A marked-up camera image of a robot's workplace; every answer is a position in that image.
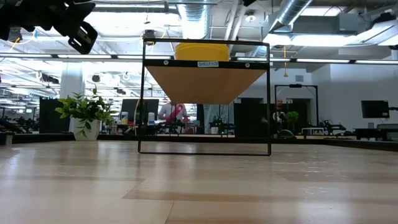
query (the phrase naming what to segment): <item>yellow bin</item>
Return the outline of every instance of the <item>yellow bin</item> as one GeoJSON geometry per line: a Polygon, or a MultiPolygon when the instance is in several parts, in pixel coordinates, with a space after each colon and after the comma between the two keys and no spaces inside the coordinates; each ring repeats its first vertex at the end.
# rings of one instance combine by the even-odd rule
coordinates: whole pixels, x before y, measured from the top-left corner
{"type": "Polygon", "coordinates": [[[225,44],[181,43],[175,48],[176,60],[229,61],[229,50],[225,44]]]}

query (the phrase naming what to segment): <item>person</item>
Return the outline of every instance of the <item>person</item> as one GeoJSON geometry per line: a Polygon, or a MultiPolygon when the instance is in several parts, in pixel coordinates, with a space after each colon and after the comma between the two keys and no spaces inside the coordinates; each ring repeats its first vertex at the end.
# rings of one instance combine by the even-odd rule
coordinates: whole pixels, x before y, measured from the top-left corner
{"type": "Polygon", "coordinates": [[[162,106],[158,114],[158,118],[161,120],[166,120],[166,122],[171,122],[174,118],[184,122],[187,117],[187,110],[185,109],[185,105],[183,103],[172,105],[171,102],[168,102],[162,106]]]}

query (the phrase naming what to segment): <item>black metal frame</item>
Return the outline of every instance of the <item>black metal frame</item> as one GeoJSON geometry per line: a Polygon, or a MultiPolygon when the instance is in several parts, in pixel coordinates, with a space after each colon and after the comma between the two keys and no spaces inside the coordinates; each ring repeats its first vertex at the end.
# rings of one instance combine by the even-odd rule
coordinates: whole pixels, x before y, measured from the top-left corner
{"type": "Polygon", "coordinates": [[[142,152],[141,142],[144,128],[142,128],[142,107],[144,101],[144,79],[146,66],[163,66],[163,67],[198,67],[198,61],[193,60],[159,60],[146,59],[146,43],[147,42],[170,42],[170,43],[196,43],[196,44],[233,44],[233,45],[252,45],[267,47],[267,62],[218,62],[218,68],[235,68],[235,69],[264,69],[267,70],[267,119],[271,120],[271,66],[270,66],[270,47],[267,43],[249,42],[249,41],[230,41],[230,40],[192,40],[192,39],[144,39],[142,48],[142,72],[141,72],[141,95],[140,95],[140,131],[138,135],[138,152],[142,154],[177,154],[177,155],[217,155],[217,156],[270,156],[271,155],[271,126],[267,126],[267,154],[253,154],[253,153],[210,153],[210,152],[142,152]]]}
{"type": "Polygon", "coordinates": [[[277,108],[277,105],[276,105],[276,100],[277,100],[276,94],[277,94],[277,88],[279,86],[284,86],[284,87],[289,87],[289,88],[313,87],[315,89],[315,104],[316,104],[316,109],[317,109],[317,125],[319,124],[319,105],[318,105],[318,86],[317,85],[301,85],[301,84],[274,85],[275,110],[277,108]]]}

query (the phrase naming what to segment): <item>shelf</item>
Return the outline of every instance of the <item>shelf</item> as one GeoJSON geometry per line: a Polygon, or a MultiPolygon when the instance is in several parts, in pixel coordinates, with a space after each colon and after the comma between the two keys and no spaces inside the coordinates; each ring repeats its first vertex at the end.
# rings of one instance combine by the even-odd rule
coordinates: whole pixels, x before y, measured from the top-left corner
{"type": "Polygon", "coordinates": [[[209,105],[230,104],[269,69],[268,63],[154,59],[144,66],[173,103],[209,105]]]}

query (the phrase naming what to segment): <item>wooden floor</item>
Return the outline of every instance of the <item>wooden floor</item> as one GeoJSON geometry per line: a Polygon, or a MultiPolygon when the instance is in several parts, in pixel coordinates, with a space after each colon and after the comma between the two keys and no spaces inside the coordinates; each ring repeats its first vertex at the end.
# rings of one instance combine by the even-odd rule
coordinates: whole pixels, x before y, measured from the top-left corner
{"type": "MultiPolygon", "coordinates": [[[[0,148],[0,223],[398,223],[398,154],[273,145],[271,157],[138,154],[136,142],[0,148]]],[[[143,150],[262,151],[144,142],[143,150]]]]}

